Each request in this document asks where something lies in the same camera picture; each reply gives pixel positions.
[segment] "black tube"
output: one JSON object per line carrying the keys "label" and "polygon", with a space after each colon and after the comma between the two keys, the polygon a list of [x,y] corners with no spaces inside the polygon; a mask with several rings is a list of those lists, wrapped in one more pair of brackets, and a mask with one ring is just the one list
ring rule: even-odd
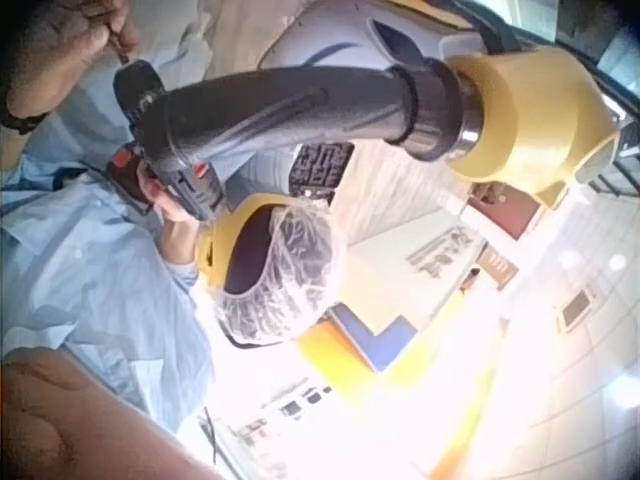
{"label": "black tube", "polygon": [[415,98],[394,72],[295,67],[242,73],[155,100],[138,140],[155,168],[182,170],[299,143],[406,138]]}

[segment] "hairnet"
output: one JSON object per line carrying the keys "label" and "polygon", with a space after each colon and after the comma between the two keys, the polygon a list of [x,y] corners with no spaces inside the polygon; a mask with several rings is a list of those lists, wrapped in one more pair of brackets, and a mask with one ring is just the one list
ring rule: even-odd
{"label": "hairnet", "polygon": [[337,300],[346,241],[328,211],[306,202],[276,207],[270,232],[259,280],[241,294],[214,294],[217,319],[238,343],[295,338]]}

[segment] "skin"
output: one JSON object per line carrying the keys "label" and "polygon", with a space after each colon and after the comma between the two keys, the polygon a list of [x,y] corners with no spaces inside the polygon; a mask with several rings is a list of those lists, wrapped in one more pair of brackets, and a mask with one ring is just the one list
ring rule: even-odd
{"label": "skin", "polygon": [[[22,43],[6,98],[18,118],[54,110],[104,54],[107,24],[125,51],[138,42],[126,0],[58,0]],[[28,135],[0,129],[0,167],[14,169]],[[138,180],[160,207],[158,248],[172,263],[195,260],[198,222],[145,170]],[[220,480],[150,420],[60,351],[22,349],[2,363],[2,478]]]}
{"label": "skin", "polygon": [[[110,31],[129,53],[139,42],[127,0],[56,0],[38,13],[20,42],[5,107],[14,117],[55,110],[82,74],[108,50]],[[0,170],[16,168],[29,135],[0,127]]]}
{"label": "skin", "polygon": [[2,386],[2,478],[222,480],[62,352],[12,352]]}

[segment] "wristwatch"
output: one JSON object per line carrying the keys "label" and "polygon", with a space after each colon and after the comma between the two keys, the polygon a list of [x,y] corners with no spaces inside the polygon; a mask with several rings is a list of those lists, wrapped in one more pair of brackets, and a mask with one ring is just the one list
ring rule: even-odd
{"label": "wristwatch", "polygon": [[47,115],[48,113],[43,113],[37,117],[14,117],[7,108],[6,99],[3,99],[2,107],[0,108],[0,124],[10,130],[17,130],[20,135],[26,135],[27,133],[34,131]]}

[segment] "ceiling light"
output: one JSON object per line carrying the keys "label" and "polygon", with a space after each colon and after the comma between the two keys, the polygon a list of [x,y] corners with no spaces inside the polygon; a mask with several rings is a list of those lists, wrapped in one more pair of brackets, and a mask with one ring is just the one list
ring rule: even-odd
{"label": "ceiling light", "polygon": [[627,257],[624,255],[614,255],[609,260],[609,268],[612,272],[619,272],[627,266]]}
{"label": "ceiling light", "polygon": [[609,384],[607,392],[624,409],[631,409],[640,405],[640,380],[631,375],[620,375]]}
{"label": "ceiling light", "polygon": [[569,188],[569,195],[575,203],[581,203],[583,205],[591,205],[591,201],[587,198],[584,192],[584,186],[580,184],[571,185]]}
{"label": "ceiling light", "polygon": [[582,261],[582,257],[575,250],[563,250],[558,255],[558,260],[564,270],[569,270],[578,265]]}

